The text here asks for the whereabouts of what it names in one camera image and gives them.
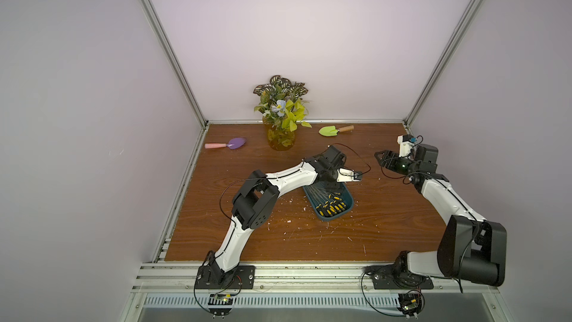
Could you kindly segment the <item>teal plastic storage box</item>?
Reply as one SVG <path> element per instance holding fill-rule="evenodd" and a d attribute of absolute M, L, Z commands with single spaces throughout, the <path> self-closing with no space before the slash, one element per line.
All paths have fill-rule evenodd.
<path fill-rule="evenodd" d="M 349 213 L 355 201 L 345 183 L 313 183 L 303 191 L 318 219 L 330 222 Z"/>

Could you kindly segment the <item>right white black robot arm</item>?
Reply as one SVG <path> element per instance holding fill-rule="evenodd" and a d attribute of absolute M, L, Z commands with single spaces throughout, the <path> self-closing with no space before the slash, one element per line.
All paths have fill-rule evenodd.
<path fill-rule="evenodd" d="M 437 171 L 438 149 L 413 145 L 403 153 L 390 150 L 374 154 L 381 169 L 400 174 L 429 201 L 446 224 L 435 251 L 402 251 L 389 269 L 397 285 L 417 287 L 430 278 L 499 287 L 505 281 L 505 227 L 484 218 Z"/>

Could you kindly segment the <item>aluminium front rail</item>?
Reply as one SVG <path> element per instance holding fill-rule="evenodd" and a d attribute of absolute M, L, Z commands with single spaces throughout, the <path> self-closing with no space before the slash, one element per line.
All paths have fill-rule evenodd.
<path fill-rule="evenodd" d="M 232 282 L 245 292 L 258 293 L 353 293 L 401 292 L 404 284 L 396 285 L 390 272 L 364 271 L 374 262 L 248 262 L 241 266 Z M 195 283 L 212 287 L 200 272 L 199 262 L 145 263 L 133 283 L 134 292 L 190 292 Z"/>

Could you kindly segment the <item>amber vase with plants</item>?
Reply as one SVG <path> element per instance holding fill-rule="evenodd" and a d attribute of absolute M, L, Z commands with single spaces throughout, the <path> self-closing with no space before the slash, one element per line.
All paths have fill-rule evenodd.
<path fill-rule="evenodd" d="M 260 99 L 254 110 L 262 114 L 269 146 L 276 151 L 287 151 L 296 142 L 299 126 L 311 128 L 306 120 L 305 83 L 274 75 L 266 84 L 258 85 L 253 93 Z"/>

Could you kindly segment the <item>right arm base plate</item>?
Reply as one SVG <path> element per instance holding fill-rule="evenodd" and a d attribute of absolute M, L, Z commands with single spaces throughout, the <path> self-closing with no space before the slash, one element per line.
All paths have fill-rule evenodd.
<path fill-rule="evenodd" d="M 399 270 L 393 265 L 372 266 L 369 278 L 376 290 L 431 290 L 433 281 L 429 277 Z"/>

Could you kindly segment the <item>left controller board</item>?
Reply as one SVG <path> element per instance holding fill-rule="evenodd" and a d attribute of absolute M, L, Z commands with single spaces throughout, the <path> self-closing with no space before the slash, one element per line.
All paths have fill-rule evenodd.
<path fill-rule="evenodd" d="M 214 318 L 224 318 L 231 313 L 235 302 L 235 295 L 216 293 L 211 294 L 207 307 Z"/>

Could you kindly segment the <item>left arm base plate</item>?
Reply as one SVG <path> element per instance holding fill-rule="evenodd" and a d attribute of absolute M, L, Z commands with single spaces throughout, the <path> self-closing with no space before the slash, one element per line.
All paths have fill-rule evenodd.
<path fill-rule="evenodd" d="M 256 276 L 254 265 L 238 265 L 223 272 L 211 265 L 201 266 L 195 281 L 195 289 L 253 289 Z"/>

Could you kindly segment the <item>controller board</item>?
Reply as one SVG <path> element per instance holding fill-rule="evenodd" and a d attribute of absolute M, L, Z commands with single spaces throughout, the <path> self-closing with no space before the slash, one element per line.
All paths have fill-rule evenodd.
<path fill-rule="evenodd" d="M 224 318 L 231 313 L 235 302 L 235 295 L 216 293 L 211 294 L 207 307 L 214 318 Z"/>
<path fill-rule="evenodd" d="M 410 290 L 407 293 L 398 294 L 399 310 L 406 318 L 418 318 L 424 309 L 425 299 L 419 290 Z"/>

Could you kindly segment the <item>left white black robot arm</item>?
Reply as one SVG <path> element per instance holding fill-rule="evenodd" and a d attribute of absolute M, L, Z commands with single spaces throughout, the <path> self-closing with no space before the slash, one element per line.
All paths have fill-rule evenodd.
<path fill-rule="evenodd" d="M 345 160 L 345 154 L 329 146 L 322 153 L 282 171 L 253 171 L 241 181 L 242 187 L 232 199 L 229 229 L 220 248 L 208 259 L 208 266 L 222 275 L 234 271 L 250 236 L 271 217 L 281 196 L 318 183 L 336 188 L 344 183 L 360 181 L 363 174 L 346 168 Z"/>

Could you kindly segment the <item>right controller board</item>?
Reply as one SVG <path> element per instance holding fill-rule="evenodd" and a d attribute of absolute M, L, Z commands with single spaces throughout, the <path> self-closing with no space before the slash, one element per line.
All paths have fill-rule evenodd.
<path fill-rule="evenodd" d="M 407 293 L 398 294 L 399 310 L 406 318 L 418 318 L 424 309 L 425 299 L 419 290 L 410 290 Z"/>

